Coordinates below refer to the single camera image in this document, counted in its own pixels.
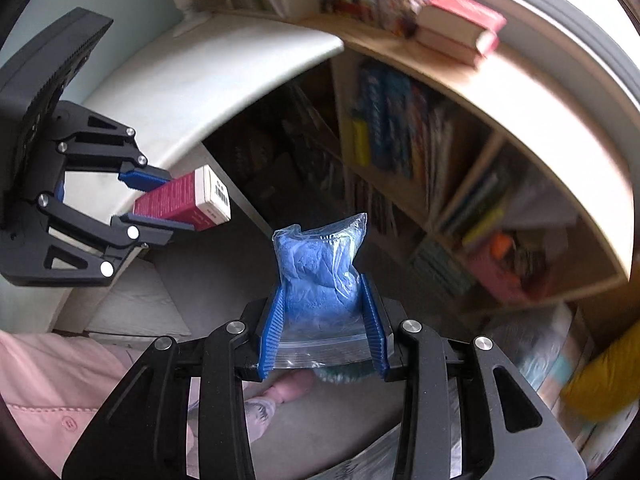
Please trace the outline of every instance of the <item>light blue wall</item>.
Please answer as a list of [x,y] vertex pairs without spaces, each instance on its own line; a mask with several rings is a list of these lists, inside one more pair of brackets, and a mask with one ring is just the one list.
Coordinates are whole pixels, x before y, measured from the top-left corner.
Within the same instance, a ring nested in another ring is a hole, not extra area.
[[0,65],[49,23],[75,7],[114,19],[87,64],[65,90],[64,98],[77,103],[181,17],[172,0],[31,0],[0,50]]

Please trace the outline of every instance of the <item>blue item in plastic bag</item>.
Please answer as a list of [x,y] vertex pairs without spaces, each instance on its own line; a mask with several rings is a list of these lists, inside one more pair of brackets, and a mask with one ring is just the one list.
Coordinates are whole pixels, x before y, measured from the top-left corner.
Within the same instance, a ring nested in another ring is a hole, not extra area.
[[274,232],[292,327],[331,331],[360,318],[360,276],[353,259],[366,232],[366,213],[310,231],[295,224]]

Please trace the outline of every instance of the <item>red book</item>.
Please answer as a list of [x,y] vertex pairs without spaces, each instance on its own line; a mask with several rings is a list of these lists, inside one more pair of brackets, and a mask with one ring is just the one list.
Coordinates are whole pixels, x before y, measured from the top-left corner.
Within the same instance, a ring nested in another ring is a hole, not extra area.
[[498,36],[490,30],[483,33],[482,41],[478,41],[475,48],[457,43],[437,32],[422,27],[418,27],[418,30],[416,30],[415,39],[424,46],[428,46],[433,50],[437,50],[446,56],[471,66],[478,66],[500,43]]
[[231,220],[226,186],[203,166],[139,197],[133,213],[192,224],[196,231]]
[[497,34],[507,20],[499,12],[473,0],[429,0],[417,17],[428,28],[469,48],[477,48],[485,31]]

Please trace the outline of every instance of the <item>barcode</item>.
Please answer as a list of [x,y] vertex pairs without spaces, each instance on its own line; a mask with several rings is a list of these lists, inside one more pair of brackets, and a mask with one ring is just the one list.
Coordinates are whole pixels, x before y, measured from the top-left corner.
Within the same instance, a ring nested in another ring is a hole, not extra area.
[[229,202],[226,200],[226,195],[224,191],[222,191],[218,186],[216,186],[216,195],[220,197],[220,200],[225,203],[225,205],[229,205]]

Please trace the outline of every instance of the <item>orange object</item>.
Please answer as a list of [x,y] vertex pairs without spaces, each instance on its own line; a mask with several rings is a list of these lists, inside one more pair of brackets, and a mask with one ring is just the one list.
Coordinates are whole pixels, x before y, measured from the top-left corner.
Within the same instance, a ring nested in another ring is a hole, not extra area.
[[491,257],[496,261],[501,261],[507,253],[513,249],[513,238],[505,233],[496,233],[490,242],[489,252]]

